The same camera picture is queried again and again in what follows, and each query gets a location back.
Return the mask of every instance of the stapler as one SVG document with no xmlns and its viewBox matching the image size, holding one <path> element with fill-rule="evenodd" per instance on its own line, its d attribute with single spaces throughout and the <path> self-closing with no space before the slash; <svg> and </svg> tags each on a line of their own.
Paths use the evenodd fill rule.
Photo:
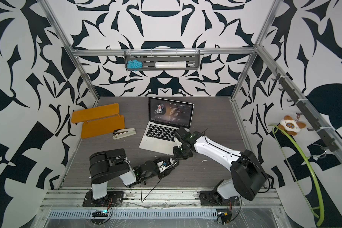
<svg viewBox="0 0 342 228">
<path fill-rule="evenodd" d="M 136 130 L 134 128 L 119 129 L 114 131 L 113 139 L 121 139 L 130 135 L 135 135 Z"/>
</svg>

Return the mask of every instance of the patterned backdrop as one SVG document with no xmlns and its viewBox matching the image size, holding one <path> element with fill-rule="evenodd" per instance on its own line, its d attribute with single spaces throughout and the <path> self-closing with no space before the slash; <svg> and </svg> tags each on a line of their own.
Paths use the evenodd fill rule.
<svg viewBox="0 0 342 228">
<path fill-rule="evenodd" d="M 35 0 L 0 0 L 0 227 L 20 227 L 58 184 L 95 102 Z"/>
<path fill-rule="evenodd" d="M 314 107 L 342 137 L 342 0 L 285 0 L 269 29 L 264 47 Z M 316 227 L 281 153 L 269 124 L 285 115 L 296 117 L 299 109 L 260 57 L 257 57 L 237 94 L 237 104 L 258 159 L 277 188 L 293 227 Z M 304 116 L 300 121 L 307 123 Z M 305 162 L 281 133 L 278 140 L 312 207 L 317 193 Z M 293 137 L 306 156 L 319 155 L 324 146 L 315 132 L 301 130 Z M 342 227 L 342 165 L 328 150 L 323 159 L 309 159 L 322 191 L 325 219 L 320 227 Z"/>
<path fill-rule="evenodd" d="M 49 0 L 75 49 L 252 47 L 272 2 Z M 225 96 L 246 60 L 205 55 L 197 71 L 143 72 L 126 71 L 123 57 L 81 61 L 100 96 Z"/>
</svg>

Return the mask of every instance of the orange plastic stand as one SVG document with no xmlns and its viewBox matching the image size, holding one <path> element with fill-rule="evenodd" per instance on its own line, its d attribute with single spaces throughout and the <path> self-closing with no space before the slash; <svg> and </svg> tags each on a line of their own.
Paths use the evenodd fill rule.
<svg viewBox="0 0 342 228">
<path fill-rule="evenodd" d="M 84 122 L 81 132 L 83 139 L 109 134 L 114 130 L 125 128 L 124 116 L 119 115 L 119 104 L 109 104 L 73 112 L 71 122 Z"/>
<path fill-rule="evenodd" d="M 124 116 L 114 116 L 100 120 L 83 123 L 81 138 L 86 139 L 94 136 L 113 133 L 114 130 L 124 129 Z"/>
</svg>

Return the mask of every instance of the laptop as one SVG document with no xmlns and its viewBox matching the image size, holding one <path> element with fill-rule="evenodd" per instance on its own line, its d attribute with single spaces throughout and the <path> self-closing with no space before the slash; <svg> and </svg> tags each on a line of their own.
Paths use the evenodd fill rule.
<svg viewBox="0 0 342 228">
<path fill-rule="evenodd" d="M 173 155 L 173 133 L 184 127 L 190 130 L 194 104 L 150 97 L 149 122 L 139 148 Z"/>
</svg>

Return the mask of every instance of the black cable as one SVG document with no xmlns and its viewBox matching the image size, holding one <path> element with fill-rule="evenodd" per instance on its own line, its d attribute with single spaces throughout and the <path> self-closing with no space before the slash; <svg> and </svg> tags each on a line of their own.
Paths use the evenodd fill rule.
<svg viewBox="0 0 342 228">
<path fill-rule="evenodd" d="M 142 183 L 141 183 L 141 180 L 139 179 L 139 177 L 136 175 L 136 177 L 138 178 L 139 180 L 139 186 L 141 188 L 141 203 L 143 203 L 143 201 L 147 198 L 147 196 L 152 192 L 153 189 L 155 189 L 155 187 L 158 185 L 158 183 L 162 180 L 162 177 L 160 178 L 160 180 L 157 182 L 157 184 L 153 187 L 153 189 L 146 195 L 146 197 L 144 199 L 142 199 Z"/>
<path fill-rule="evenodd" d="M 244 159 L 244 160 L 246 160 L 246 161 L 248 161 L 248 162 L 251 162 L 250 160 L 245 159 L 244 157 L 242 157 L 242 156 L 240 156 L 240 155 L 233 154 L 233 153 L 230 153 L 230 152 L 228 152 L 228 151 L 225 151 L 225 150 L 223 150 L 222 148 L 219 148 L 219 147 L 217 147 L 217 146 L 211 144 L 211 143 L 208 142 L 208 141 L 207 141 L 207 143 L 209 143 L 210 145 L 214 146 L 215 148 L 218 148 L 219 150 L 222 150 L 222 151 L 224 151 L 224 152 L 226 152 L 226 153 L 229 153 L 229 154 L 231 154 L 231 155 L 240 157 L 240 158 L 242 158 L 242 159 Z M 268 176 L 267 176 L 267 174 L 265 173 L 265 171 L 263 171 L 258 165 L 256 165 L 256 164 L 253 163 L 253 162 L 251 162 L 251 163 L 254 164 L 257 168 L 259 168 L 259 170 L 260 170 L 260 171 L 262 172 L 262 174 L 264 175 L 265 179 L 268 180 L 268 189 L 267 189 L 266 191 L 264 191 L 264 192 L 258 192 L 258 193 L 266 193 L 266 192 L 268 192 L 268 191 L 270 190 L 270 187 L 271 187 L 270 179 L 268 178 Z"/>
<path fill-rule="evenodd" d="M 227 221 L 226 223 L 229 223 L 229 222 L 233 221 L 234 219 L 236 219 L 236 218 L 238 217 L 238 215 L 240 214 L 241 209 L 242 209 L 242 197 L 241 197 L 241 195 L 240 195 L 240 209 L 239 209 L 237 215 L 236 215 L 232 220 Z"/>
<path fill-rule="evenodd" d="M 238 211 L 238 213 L 237 213 L 237 215 L 231 220 L 231 221 L 233 221 L 234 219 L 236 219 L 237 218 L 237 216 L 239 215 L 239 213 L 241 212 L 241 209 L 242 209 L 242 197 L 241 197 L 241 195 L 240 195 L 240 200 L 241 200 L 241 205 L 240 205 L 240 209 L 239 209 L 239 211 Z"/>
<path fill-rule="evenodd" d="M 162 178 L 157 182 L 157 184 L 153 187 L 153 189 L 155 189 L 155 187 L 158 185 L 158 183 L 162 180 Z"/>
<path fill-rule="evenodd" d="M 110 220 L 110 218 L 113 216 L 113 208 L 112 208 L 112 206 L 111 205 L 109 205 L 109 204 L 107 204 L 107 203 L 103 203 L 103 204 L 101 204 L 102 206 L 103 205 L 108 205 L 109 206 L 109 208 L 112 210 L 112 213 L 111 213 L 111 215 L 109 216 L 109 217 L 107 217 L 106 218 L 106 220 L 104 221 L 104 222 L 100 222 L 99 224 L 96 224 L 95 222 L 94 222 L 94 219 L 93 218 L 90 218 L 90 221 L 94 224 L 94 225 L 102 225 L 102 224 L 104 224 L 104 223 L 106 223 L 107 221 L 109 221 Z"/>
</svg>

